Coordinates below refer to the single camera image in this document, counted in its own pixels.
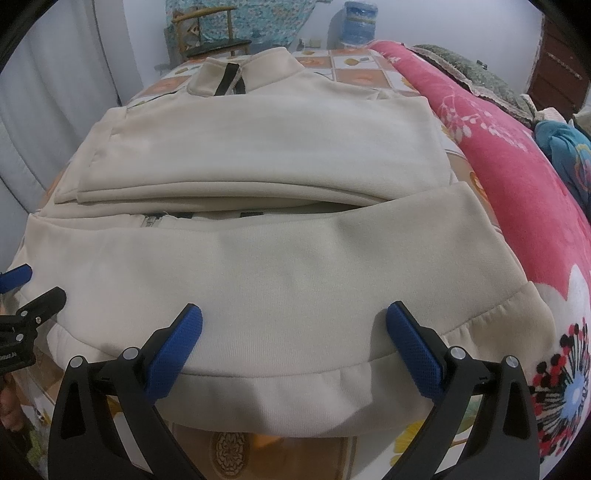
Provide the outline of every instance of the folded sweatshirt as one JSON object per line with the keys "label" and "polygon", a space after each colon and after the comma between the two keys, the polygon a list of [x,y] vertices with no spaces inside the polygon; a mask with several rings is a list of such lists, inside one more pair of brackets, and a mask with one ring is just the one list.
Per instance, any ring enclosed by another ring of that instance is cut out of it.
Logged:
{"label": "folded sweatshirt", "polygon": [[454,181],[427,99],[331,82],[284,48],[243,61],[245,95],[212,96],[228,63],[208,59],[187,90],[109,110],[42,215],[191,198],[220,199],[210,210],[236,198],[369,206]]}
{"label": "folded sweatshirt", "polygon": [[141,346],[198,305],[203,333],[157,407],[205,430],[350,436],[424,418],[431,403],[386,332],[396,300],[475,358],[528,367],[554,339],[548,307],[464,182],[291,219],[32,215],[13,266],[25,262],[33,279],[6,306],[65,289],[37,342],[62,368]]}

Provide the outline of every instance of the blue cloth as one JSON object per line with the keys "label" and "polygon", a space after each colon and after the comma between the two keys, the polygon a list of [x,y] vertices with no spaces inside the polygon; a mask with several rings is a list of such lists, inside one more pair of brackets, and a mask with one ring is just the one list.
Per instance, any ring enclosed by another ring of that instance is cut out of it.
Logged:
{"label": "blue cloth", "polygon": [[591,142],[575,127],[544,121],[535,126],[535,141],[591,223]]}
{"label": "blue cloth", "polygon": [[[330,3],[332,0],[166,0],[166,40],[171,50],[178,50],[171,25],[175,12],[187,13],[198,8],[234,5],[237,7],[232,11],[235,38],[253,39],[258,32],[268,37],[272,45],[287,47],[294,41],[318,1]],[[200,22],[204,41],[228,37],[225,12],[209,15]]]}

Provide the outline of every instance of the clamp jaw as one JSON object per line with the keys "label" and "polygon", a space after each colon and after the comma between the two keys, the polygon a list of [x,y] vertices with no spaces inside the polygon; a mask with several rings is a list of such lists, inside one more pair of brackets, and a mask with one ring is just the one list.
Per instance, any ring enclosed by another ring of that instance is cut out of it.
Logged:
{"label": "clamp jaw", "polygon": [[[21,287],[31,279],[32,274],[27,264],[0,274],[0,293]],[[33,344],[37,338],[37,327],[65,305],[66,292],[55,287],[19,308],[16,314],[0,316],[0,378],[35,363]]]}
{"label": "clamp jaw", "polygon": [[[537,427],[519,361],[485,362],[448,348],[401,301],[390,305],[386,327],[419,392],[435,406],[384,480],[538,480]],[[455,466],[435,473],[472,395],[483,397],[466,446]]]}
{"label": "clamp jaw", "polygon": [[[0,274],[0,294],[27,283],[33,272],[29,265],[21,265]],[[37,327],[58,313],[66,304],[66,293],[52,288],[17,310],[14,315],[0,316],[0,390],[4,388],[4,375],[35,363],[33,344]],[[26,429],[9,432],[0,424],[0,463],[7,478],[42,480],[18,447],[27,443]]]}
{"label": "clamp jaw", "polygon": [[[201,310],[188,304],[173,324],[116,359],[70,360],[51,422],[51,480],[206,480],[166,427],[154,402],[170,392],[201,334]],[[134,466],[115,429],[107,395],[117,395],[152,473]]]}

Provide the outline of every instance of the wooden chair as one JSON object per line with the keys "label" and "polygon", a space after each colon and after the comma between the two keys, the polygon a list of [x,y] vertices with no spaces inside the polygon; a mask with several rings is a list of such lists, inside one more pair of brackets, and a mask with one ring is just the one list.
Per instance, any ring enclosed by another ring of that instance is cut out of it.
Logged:
{"label": "wooden chair", "polygon": [[[236,50],[244,50],[246,55],[249,54],[248,46],[251,43],[251,40],[244,40],[242,38],[234,38],[234,32],[232,29],[232,10],[235,10],[236,7],[227,6],[227,7],[209,7],[209,8],[201,8],[199,10],[195,10],[194,12],[189,12],[188,14],[184,15],[177,15],[173,17],[173,24],[177,31],[177,38],[178,38],[178,49],[180,50],[180,54],[185,59],[189,58],[204,58],[209,57],[211,55],[215,55],[217,53],[224,53],[229,51],[230,55],[233,57],[235,55]],[[220,12],[228,12],[228,39],[227,40],[216,40],[211,42],[202,42],[201,38],[201,23],[200,19],[202,17],[206,17],[208,15],[217,14]],[[197,19],[197,28],[198,28],[198,36],[199,36],[199,45],[189,48],[186,42],[183,40],[183,33],[181,30],[181,23],[185,20],[191,20],[193,18]]]}

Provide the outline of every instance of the wooden drawer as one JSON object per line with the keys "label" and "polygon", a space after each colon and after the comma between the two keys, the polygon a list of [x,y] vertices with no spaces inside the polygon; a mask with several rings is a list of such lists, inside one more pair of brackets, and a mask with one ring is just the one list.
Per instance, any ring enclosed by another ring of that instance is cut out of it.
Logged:
{"label": "wooden drawer", "polygon": [[577,106],[542,77],[537,77],[530,89],[530,96],[538,110],[549,106],[556,108],[568,121],[578,109]]}
{"label": "wooden drawer", "polygon": [[568,72],[548,53],[550,52],[542,52],[541,54],[538,75],[560,90],[573,103],[576,105],[581,104],[585,100],[589,85],[586,77],[582,75],[576,77]]}

